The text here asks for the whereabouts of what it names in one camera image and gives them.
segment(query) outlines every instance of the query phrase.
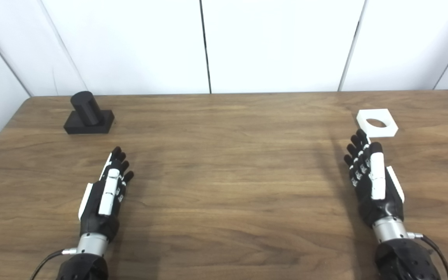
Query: black object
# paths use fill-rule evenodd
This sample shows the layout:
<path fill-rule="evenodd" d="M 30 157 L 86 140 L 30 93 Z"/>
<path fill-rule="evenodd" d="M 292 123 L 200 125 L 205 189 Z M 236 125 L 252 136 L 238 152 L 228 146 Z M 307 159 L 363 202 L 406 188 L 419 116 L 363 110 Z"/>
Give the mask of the black object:
<path fill-rule="evenodd" d="M 428 250 L 411 239 L 380 243 L 375 263 L 383 280 L 440 280 Z"/>
<path fill-rule="evenodd" d="M 78 254 L 62 263 L 56 280 L 107 280 L 108 267 L 103 257 Z"/>
<path fill-rule="evenodd" d="M 114 122 L 112 110 L 100 110 L 98 103 L 89 91 L 74 94 L 70 103 L 75 108 L 63 128 L 68 134 L 108 133 Z"/>

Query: table surface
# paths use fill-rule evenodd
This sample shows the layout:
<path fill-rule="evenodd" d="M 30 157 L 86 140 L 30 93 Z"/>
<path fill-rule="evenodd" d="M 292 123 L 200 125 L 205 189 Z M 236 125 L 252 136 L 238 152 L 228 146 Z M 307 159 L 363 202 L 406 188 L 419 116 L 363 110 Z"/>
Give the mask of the table surface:
<path fill-rule="evenodd" d="M 0 134 L 0 279 L 77 245 L 86 184 L 116 145 L 136 175 L 110 279 L 377 279 L 343 162 L 357 111 L 375 108 L 399 126 L 380 142 L 406 228 L 448 259 L 448 91 L 98 96 L 107 135 L 67 135 L 69 99 L 27 100 Z"/>

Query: hole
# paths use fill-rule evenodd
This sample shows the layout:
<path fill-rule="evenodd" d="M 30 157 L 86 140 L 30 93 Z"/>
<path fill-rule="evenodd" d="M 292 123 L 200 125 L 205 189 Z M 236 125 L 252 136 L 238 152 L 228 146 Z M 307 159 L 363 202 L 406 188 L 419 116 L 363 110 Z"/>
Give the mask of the hole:
<path fill-rule="evenodd" d="M 382 123 L 378 119 L 366 119 L 366 121 L 371 124 L 372 126 L 375 126 L 377 128 L 385 128 L 386 124 Z"/>

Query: black cylinder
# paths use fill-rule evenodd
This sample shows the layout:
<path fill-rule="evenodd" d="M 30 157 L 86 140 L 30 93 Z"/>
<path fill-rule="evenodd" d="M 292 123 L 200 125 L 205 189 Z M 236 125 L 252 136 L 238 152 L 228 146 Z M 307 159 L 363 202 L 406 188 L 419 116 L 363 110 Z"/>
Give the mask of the black cylinder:
<path fill-rule="evenodd" d="M 70 103 L 85 126 L 95 126 L 103 120 L 103 114 L 91 92 L 77 92 L 70 99 Z"/>

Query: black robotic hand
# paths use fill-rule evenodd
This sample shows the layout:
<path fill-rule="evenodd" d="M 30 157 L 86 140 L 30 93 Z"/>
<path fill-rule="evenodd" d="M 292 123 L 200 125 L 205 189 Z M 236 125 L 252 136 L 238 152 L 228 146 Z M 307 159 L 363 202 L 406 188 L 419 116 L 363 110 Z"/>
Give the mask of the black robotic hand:
<path fill-rule="evenodd" d="M 404 227 L 404 193 L 391 166 L 385 167 L 383 148 L 371 143 L 362 129 L 350 138 L 345 155 L 350 181 L 355 187 L 359 214 L 374 230 L 379 245 L 375 263 L 384 280 L 440 280 L 426 248 L 413 241 L 421 238 L 444 261 L 438 247 L 422 234 L 409 233 Z"/>
<path fill-rule="evenodd" d="M 127 183 L 134 173 L 126 169 L 126 154 L 116 147 L 108 156 L 100 179 L 87 184 L 79 207 L 80 240 L 75 255 L 60 266 L 57 280 L 107 280 L 103 258 L 119 231 L 119 211 Z"/>
<path fill-rule="evenodd" d="M 94 184 L 87 184 L 79 207 L 80 235 L 101 233 L 112 241 L 119 230 L 119 211 L 127 183 L 134 177 L 127 172 L 129 162 L 126 154 L 116 147 L 108 156 L 100 178 Z"/>
<path fill-rule="evenodd" d="M 362 129 L 350 138 L 345 155 L 350 180 L 359 201 L 359 214 L 369 227 L 385 217 L 404 220 L 404 193 L 391 166 L 385 167 L 383 148 L 371 143 Z"/>

